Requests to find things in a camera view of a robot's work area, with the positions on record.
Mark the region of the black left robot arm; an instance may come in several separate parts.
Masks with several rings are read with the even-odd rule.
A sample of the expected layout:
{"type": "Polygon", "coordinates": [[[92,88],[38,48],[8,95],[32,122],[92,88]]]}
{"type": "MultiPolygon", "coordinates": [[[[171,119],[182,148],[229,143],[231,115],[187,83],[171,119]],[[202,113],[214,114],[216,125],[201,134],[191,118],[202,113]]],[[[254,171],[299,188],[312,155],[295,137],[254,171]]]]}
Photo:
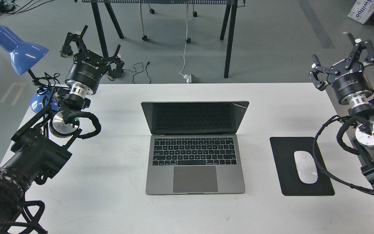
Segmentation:
{"type": "Polygon", "coordinates": [[[40,88],[42,109],[12,136],[14,155],[0,167],[0,234],[12,227],[22,227],[23,234],[33,231],[46,234],[39,220],[44,212],[42,201],[26,201],[25,193],[33,182],[43,185],[53,178],[71,158],[68,150],[76,139],[98,135],[98,118],[84,111],[89,108],[88,95],[94,95],[101,78],[118,78],[124,62],[120,59],[120,45],[113,56],[102,57],[87,49],[81,33],[68,33],[60,53],[73,56],[74,63],[65,81],[56,86],[55,76],[46,74],[42,83],[31,68],[48,52],[44,46],[21,40],[8,27],[0,25],[0,46],[9,54],[11,65],[18,75],[28,72],[40,88]]]}

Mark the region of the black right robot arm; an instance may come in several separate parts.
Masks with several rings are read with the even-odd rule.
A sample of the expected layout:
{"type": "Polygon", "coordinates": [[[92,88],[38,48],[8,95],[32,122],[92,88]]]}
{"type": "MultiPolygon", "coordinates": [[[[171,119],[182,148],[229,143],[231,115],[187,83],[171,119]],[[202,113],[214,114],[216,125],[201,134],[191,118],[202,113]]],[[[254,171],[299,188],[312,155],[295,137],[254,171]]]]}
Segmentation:
{"type": "Polygon", "coordinates": [[[338,103],[349,106],[348,116],[334,117],[343,123],[336,139],[343,150],[364,160],[361,171],[372,186],[364,192],[374,195],[374,159],[369,154],[374,150],[374,89],[365,75],[365,68],[374,66],[374,48],[370,40],[347,36],[353,46],[348,57],[327,68],[313,55],[308,76],[316,89],[330,85],[338,103]]]}

